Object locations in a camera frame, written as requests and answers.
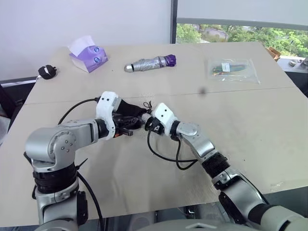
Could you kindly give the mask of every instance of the transparent plastic bag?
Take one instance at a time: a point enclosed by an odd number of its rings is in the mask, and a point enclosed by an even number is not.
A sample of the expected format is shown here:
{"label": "transparent plastic bag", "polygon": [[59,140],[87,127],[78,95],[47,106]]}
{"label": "transparent plastic bag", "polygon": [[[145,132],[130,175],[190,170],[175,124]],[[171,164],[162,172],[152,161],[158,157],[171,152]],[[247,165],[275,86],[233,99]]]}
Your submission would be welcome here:
{"label": "transparent plastic bag", "polygon": [[241,81],[260,84],[254,64],[249,59],[209,60],[208,78],[217,81]]}

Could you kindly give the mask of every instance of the white wall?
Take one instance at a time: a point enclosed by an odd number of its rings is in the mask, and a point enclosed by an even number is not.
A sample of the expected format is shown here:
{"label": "white wall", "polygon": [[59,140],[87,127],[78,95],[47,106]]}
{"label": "white wall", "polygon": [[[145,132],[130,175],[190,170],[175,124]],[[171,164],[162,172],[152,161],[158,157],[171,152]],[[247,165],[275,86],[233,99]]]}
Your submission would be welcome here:
{"label": "white wall", "polygon": [[0,80],[37,75],[83,35],[98,45],[169,43],[170,0],[0,0]]}
{"label": "white wall", "polygon": [[178,18],[308,25],[308,0],[179,0]]}

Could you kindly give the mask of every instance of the wooden tabletop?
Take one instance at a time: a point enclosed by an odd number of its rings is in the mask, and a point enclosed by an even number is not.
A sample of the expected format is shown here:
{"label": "wooden tabletop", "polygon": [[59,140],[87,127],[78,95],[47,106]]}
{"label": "wooden tabletop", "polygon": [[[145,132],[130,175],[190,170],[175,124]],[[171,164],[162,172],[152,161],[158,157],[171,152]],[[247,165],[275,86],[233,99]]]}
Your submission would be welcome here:
{"label": "wooden tabletop", "polygon": [[[239,54],[243,58],[250,57],[261,84],[208,80],[204,63],[205,57],[211,54],[205,50],[219,50],[228,57],[240,58]],[[86,74],[70,64],[66,51],[61,49],[53,57],[58,64],[52,63],[59,68],[58,76],[48,81],[40,79],[35,84],[0,147],[0,226],[38,223],[36,201],[31,199],[32,167],[23,157],[30,133],[40,127],[55,126],[72,105],[99,96],[104,90],[117,90],[125,101],[139,106],[149,100],[154,106],[164,102],[179,120],[199,124],[231,165],[242,171],[262,193],[308,185],[307,99],[259,43],[107,47],[106,51],[109,61]],[[174,68],[120,73],[126,62],[168,53],[177,54],[178,65]],[[182,68],[184,56],[188,56],[186,68],[190,71]],[[116,65],[113,59],[118,57],[120,64]],[[116,74],[112,77],[99,74],[104,72]],[[191,83],[190,78],[186,78],[188,74],[195,81]],[[160,79],[164,85],[159,87],[159,81],[149,79]],[[209,89],[206,95],[198,94],[203,86]],[[67,120],[95,117],[95,106],[94,102],[83,104],[74,109]],[[97,196],[103,216],[218,200],[218,192],[199,164],[187,171],[178,170],[174,163],[161,160],[149,151],[146,136],[147,133],[139,129],[132,137],[98,141],[77,151],[76,164],[89,158],[80,172]],[[176,142],[155,134],[151,139],[159,153],[175,157]],[[186,145],[182,145],[180,155],[183,159],[193,157]],[[89,218],[97,218],[93,201],[86,192]]]}

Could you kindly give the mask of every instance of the tissue box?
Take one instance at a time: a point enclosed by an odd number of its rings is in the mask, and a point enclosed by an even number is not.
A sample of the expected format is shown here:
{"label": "tissue box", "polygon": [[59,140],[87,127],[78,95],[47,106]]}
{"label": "tissue box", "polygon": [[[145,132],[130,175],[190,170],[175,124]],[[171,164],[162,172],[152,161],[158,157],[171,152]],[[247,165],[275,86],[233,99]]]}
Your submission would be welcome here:
{"label": "tissue box", "polygon": [[73,63],[80,69],[90,73],[108,61],[106,52],[97,46],[86,47],[78,56],[69,54]]}
{"label": "tissue box", "polygon": [[73,63],[88,73],[108,61],[105,50],[96,46],[90,35],[76,39],[68,48]]}

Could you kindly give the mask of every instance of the table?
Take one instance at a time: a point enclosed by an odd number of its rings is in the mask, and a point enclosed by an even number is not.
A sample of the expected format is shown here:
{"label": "table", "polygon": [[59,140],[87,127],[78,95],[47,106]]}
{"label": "table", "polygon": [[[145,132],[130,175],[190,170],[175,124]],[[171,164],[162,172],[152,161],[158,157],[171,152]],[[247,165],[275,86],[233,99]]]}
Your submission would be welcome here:
{"label": "table", "polygon": [[[216,49],[219,47],[217,44],[154,47],[169,53],[177,51],[177,47],[183,50],[191,46],[193,52],[198,51],[201,54],[205,49],[213,49],[212,46]],[[307,186],[307,99],[269,58],[267,52],[263,52],[260,44],[228,44],[229,56],[233,55],[235,50],[244,53],[241,47],[246,49],[249,46],[253,51],[258,51],[251,53],[254,63],[255,60],[258,63],[261,59],[267,68],[267,71],[263,72],[264,70],[257,68],[255,64],[261,85],[231,83],[231,90],[227,90],[227,83],[220,85],[219,82],[211,82],[205,78],[204,66],[196,69],[193,75],[196,79],[200,76],[204,78],[187,84],[187,88],[181,84],[186,80],[181,73],[182,69],[174,72],[176,68],[163,68],[141,73],[146,75],[144,78],[154,78],[156,75],[163,78],[163,73],[167,78],[170,74],[170,79],[166,80],[170,81],[168,91],[165,91],[166,86],[162,87],[163,89],[151,88],[145,91],[149,82],[136,81],[141,78],[138,76],[131,80],[131,85],[135,85],[136,88],[130,93],[129,89],[116,83],[119,83],[119,79],[125,82],[129,77],[134,78],[135,73],[127,76],[129,73],[123,72],[122,77],[117,75],[113,79],[108,79],[101,91],[92,85],[93,91],[90,92],[89,82],[95,81],[90,78],[82,80],[84,74],[77,72],[77,69],[70,70],[69,63],[60,67],[61,72],[57,78],[51,80],[50,89],[48,81],[40,80],[35,84],[6,141],[0,147],[0,226],[30,225],[38,222],[36,202],[31,199],[34,185],[32,168],[23,158],[24,145],[29,134],[40,127],[54,126],[68,108],[79,100],[108,90],[112,86],[112,81],[115,87],[111,90],[122,88],[128,103],[142,105],[143,102],[152,100],[155,106],[164,102],[180,120],[200,124],[217,149],[228,157],[233,167],[240,169],[261,192],[271,193]],[[114,65],[111,60],[116,53],[121,53],[122,49],[129,49],[112,48],[115,52],[110,52],[110,65]],[[178,60],[181,60],[183,55],[188,54],[178,55]],[[57,57],[59,60],[65,59],[65,56]],[[192,60],[199,58],[200,56],[190,57]],[[96,72],[96,77],[99,73],[107,72],[103,67],[93,72]],[[64,94],[61,89],[68,87],[69,79],[73,79],[67,77],[70,72],[80,75],[75,76],[78,81],[72,83]],[[175,88],[171,86],[171,81],[176,76],[179,82],[175,84]],[[81,82],[87,86],[78,94],[73,87],[81,87]],[[209,93],[198,94],[198,88],[204,86],[209,89]],[[54,97],[48,93],[43,94],[42,89],[53,91]],[[76,108],[67,119],[94,116],[95,103],[90,102]],[[138,130],[133,137],[122,136],[110,141],[99,141],[77,151],[76,164],[89,158],[80,171],[92,186],[104,216],[120,216],[218,200],[218,192],[200,165],[196,164],[187,171],[178,170],[174,163],[151,154],[146,145],[146,135],[145,131]],[[152,146],[172,158],[175,156],[177,143],[154,134]],[[186,145],[182,146],[180,155],[183,159],[192,157]],[[87,198],[89,218],[97,218],[88,192]]]}

